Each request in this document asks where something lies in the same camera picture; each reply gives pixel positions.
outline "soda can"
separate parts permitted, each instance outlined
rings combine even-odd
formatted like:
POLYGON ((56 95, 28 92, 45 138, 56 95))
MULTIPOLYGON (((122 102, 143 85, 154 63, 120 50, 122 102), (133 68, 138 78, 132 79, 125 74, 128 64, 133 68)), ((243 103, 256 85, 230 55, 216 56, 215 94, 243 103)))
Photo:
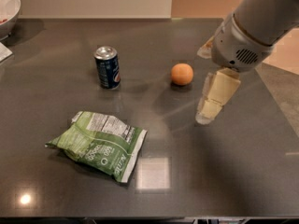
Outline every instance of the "soda can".
POLYGON ((101 86, 106 89, 117 88, 121 82, 118 52, 104 46, 95 51, 94 58, 101 86))

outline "dark gray tabletop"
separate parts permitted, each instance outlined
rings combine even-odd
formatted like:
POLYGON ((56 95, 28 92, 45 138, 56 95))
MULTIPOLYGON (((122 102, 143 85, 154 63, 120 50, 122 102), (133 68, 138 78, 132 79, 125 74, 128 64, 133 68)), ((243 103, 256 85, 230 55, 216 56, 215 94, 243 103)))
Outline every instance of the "dark gray tabletop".
POLYGON ((213 123, 195 122, 218 69, 196 51, 220 22, 18 20, 0 65, 0 217, 298 217, 298 136, 255 70, 213 123), (114 91, 98 82, 103 45, 119 53, 114 91), (176 63, 191 85, 171 85, 176 63), (80 110, 149 131, 127 185, 44 147, 80 110))

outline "can lid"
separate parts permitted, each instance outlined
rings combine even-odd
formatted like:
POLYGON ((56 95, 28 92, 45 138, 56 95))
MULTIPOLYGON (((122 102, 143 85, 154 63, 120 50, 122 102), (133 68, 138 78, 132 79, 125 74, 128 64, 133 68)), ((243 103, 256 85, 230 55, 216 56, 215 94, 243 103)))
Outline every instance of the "can lid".
POLYGON ((117 55, 117 51, 112 47, 101 47, 95 53, 94 57, 101 60, 109 60, 117 55))

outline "bowl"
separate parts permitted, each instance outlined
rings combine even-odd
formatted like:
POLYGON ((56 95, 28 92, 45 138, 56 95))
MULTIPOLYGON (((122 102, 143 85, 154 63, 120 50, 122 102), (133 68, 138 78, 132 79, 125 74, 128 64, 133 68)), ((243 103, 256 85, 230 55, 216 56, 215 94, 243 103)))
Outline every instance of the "bowl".
POLYGON ((21 0, 0 0, 0 41, 11 34, 21 8, 21 0))

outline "green chip bag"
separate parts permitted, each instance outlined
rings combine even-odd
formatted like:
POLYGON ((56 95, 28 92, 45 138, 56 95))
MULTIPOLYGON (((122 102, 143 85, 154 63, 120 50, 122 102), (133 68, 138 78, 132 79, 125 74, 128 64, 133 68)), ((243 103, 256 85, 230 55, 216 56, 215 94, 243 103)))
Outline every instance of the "green chip bag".
POLYGON ((147 131, 114 116, 78 112, 71 127, 46 147, 58 147, 73 161, 88 164, 126 183, 147 131))

